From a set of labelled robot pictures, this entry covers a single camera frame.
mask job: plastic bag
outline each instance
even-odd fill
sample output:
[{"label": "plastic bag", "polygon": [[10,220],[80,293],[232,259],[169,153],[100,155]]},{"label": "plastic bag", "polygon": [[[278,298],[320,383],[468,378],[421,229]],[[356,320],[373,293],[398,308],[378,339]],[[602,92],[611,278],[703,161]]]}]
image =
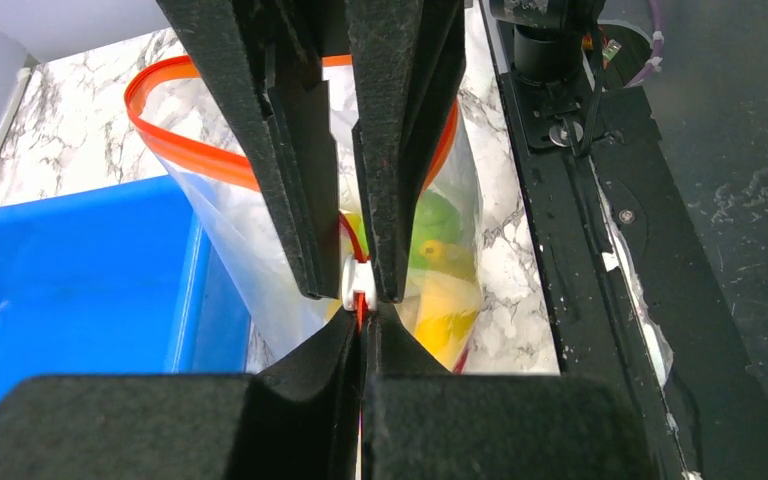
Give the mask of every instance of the plastic bag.
[{"label": "plastic bag", "polygon": [[[350,59],[330,58],[325,65],[340,208],[366,249],[351,142],[358,113]],[[299,293],[248,160],[189,57],[145,69],[128,86],[125,102],[140,136],[192,203],[258,332],[275,358],[282,357],[321,328],[339,303]],[[482,301],[476,274],[481,194],[457,105],[430,170],[417,204],[405,301],[397,309],[420,343],[457,369]]]}]

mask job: orange bag rim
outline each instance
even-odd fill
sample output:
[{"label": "orange bag rim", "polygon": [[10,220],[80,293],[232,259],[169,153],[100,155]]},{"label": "orange bag rim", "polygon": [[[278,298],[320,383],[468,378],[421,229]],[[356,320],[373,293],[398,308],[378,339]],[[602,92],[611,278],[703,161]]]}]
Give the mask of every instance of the orange bag rim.
[{"label": "orange bag rim", "polygon": [[[350,66],[351,55],[326,57],[324,67]],[[149,65],[131,80],[125,89],[125,108],[128,119],[142,137],[146,146],[165,160],[226,183],[260,191],[257,179],[247,157],[218,147],[172,133],[143,120],[140,115],[149,94],[162,83],[172,80],[199,78],[200,75],[188,55],[173,57]],[[437,177],[454,145],[458,127],[458,101],[455,99],[440,140],[434,150],[431,167],[423,184],[423,190]]]}]

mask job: white marble surface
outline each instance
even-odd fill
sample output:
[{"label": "white marble surface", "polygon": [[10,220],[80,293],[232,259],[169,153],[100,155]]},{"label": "white marble surface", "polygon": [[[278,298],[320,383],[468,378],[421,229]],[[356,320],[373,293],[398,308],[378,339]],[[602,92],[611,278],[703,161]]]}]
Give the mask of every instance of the white marble surface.
[{"label": "white marble surface", "polygon": [[[471,372],[558,370],[481,13],[467,11],[460,103],[484,197],[484,305]],[[38,67],[0,154],[0,206],[165,173],[131,128],[123,93],[143,68],[184,53],[160,31]],[[209,137],[201,132],[200,137]],[[253,345],[253,352],[259,351]],[[252,362],[262,362],[257,355]]]}]

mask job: bolt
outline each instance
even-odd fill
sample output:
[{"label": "bolt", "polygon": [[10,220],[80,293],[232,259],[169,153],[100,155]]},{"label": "bolt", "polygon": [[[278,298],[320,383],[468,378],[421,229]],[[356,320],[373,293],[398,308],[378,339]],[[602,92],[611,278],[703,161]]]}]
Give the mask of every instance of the bolt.
[{"label": "bolt", "polygon": [[620,221],[628,225],[634,221],[634,212],[631,210],[623,210],[620,212]]}]

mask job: blue bin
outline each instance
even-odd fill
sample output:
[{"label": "blue bin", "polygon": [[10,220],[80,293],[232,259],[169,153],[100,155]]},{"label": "blue bin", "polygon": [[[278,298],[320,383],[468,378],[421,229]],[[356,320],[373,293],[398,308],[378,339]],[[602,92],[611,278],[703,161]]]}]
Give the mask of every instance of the blue bin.
[{"label": "blue bin", "polygon": [[0,400],[44,374],[241,372],[248,331],[169,177],[0,208]]}]

